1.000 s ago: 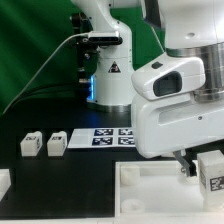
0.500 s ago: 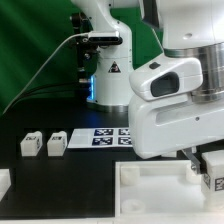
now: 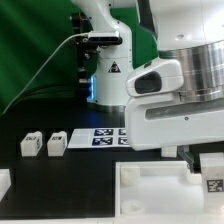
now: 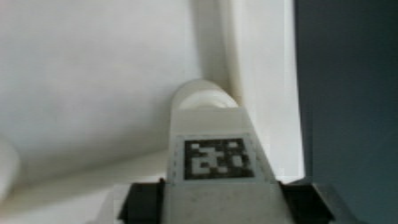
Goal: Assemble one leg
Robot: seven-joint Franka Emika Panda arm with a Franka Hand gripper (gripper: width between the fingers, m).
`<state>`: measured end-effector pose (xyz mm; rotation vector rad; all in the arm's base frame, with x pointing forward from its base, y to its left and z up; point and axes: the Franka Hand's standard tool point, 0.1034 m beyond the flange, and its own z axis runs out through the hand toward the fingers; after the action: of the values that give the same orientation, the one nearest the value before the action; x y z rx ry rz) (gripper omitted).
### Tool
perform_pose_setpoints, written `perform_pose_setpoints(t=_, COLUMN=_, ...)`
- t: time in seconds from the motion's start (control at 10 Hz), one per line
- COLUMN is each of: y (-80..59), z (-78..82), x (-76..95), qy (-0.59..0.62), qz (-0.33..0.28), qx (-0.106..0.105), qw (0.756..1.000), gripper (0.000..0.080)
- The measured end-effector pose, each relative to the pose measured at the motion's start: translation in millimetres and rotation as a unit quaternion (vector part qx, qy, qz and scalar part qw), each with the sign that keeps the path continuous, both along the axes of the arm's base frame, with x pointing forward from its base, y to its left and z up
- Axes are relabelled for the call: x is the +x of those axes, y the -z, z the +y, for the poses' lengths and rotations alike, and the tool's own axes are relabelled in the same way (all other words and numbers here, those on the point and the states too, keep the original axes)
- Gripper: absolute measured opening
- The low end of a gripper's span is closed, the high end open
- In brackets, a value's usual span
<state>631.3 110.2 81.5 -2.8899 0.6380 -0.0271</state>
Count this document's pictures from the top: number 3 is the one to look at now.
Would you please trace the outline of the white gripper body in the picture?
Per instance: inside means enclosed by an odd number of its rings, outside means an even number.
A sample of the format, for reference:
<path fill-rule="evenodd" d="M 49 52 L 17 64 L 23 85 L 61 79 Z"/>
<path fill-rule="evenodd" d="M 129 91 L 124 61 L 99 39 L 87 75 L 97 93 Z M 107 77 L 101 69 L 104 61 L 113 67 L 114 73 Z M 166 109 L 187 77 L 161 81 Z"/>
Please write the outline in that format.
<path fill-rule="evenodd" d="M 224 141 L 224 100 L 183 103 L 180 62 L 156 58 L 126 81 L 125 128 L 130 146 L 147 150 Z"/>

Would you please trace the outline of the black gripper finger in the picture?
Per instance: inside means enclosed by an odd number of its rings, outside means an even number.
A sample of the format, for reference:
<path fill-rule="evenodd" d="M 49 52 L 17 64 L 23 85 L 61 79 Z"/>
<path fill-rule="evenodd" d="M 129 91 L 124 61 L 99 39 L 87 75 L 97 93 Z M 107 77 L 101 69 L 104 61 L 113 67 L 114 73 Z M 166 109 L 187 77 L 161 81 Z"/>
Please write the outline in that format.
<path fill-rule="evenodd" d="M 191 173 L 194 172 L 194 158 L 190 153 L 188 145 L 177 147 L 178 155 L 187 163 L 187 168 Z"/>

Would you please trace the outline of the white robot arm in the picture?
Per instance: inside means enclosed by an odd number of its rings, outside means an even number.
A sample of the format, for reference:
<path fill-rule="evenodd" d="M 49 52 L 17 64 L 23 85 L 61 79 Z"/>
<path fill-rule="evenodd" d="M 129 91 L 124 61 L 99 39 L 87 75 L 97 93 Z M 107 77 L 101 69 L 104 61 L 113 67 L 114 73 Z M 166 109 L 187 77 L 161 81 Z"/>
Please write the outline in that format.
<path fill-rule="evenodd" d="M 135 150 L 224 141 L 224 0 L 135 0 L 158 57 L 126 81 Z"/>

